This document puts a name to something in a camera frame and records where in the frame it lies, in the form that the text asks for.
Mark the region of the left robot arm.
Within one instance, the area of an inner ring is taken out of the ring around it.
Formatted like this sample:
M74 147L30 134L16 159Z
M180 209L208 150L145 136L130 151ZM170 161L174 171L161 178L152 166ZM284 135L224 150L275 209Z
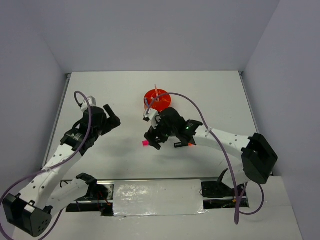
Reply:
M54 215L80 198L106 200L111 190L93 176L80 173L67 186L59 188L63 177L100 136L119 127L120 119L111 107L91 106L60 141L56 152L31 182L19 193L1 199L7 221L30 236L42 235Z

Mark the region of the pink highlighter with black cap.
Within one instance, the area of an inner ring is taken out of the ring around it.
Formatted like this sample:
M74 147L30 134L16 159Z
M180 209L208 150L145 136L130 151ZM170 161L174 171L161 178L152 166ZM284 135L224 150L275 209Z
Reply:
M144 147L146 147L146 146L149 145L149 142L148 142L147 140L145 140L145 141L142 142L142 145L143 145Z

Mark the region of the thin orange pen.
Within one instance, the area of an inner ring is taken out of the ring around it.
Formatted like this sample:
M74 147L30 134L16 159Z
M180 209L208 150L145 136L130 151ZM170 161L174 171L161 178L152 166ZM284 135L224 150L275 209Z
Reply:
M155 94L156 94L156 100L159 102L160 100L159 100L159 91L158 91L158 88L157 88L157 85L155 84L154 85L154 89L155 89Z

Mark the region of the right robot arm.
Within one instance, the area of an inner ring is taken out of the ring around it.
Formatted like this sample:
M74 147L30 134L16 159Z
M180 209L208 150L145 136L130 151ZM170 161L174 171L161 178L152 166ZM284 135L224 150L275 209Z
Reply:
M157 150L170 137L175 137L179 140L175 148L202 146L224 154L227 168L202 191L203 196L226 197L247 182L265 185L278 160L267 139L259 133L244 136L210 128L201 121L185 120L172 107L161 112L146 109L143 119L151 124L144 137Z

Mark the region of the orange highlighter with black body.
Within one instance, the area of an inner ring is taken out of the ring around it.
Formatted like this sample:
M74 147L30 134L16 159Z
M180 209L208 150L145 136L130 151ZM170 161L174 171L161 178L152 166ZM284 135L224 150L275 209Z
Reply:
M174 144L175 148L182 148L182 147L191 147L193 146L192 143L182 143L182 142L177 142Z

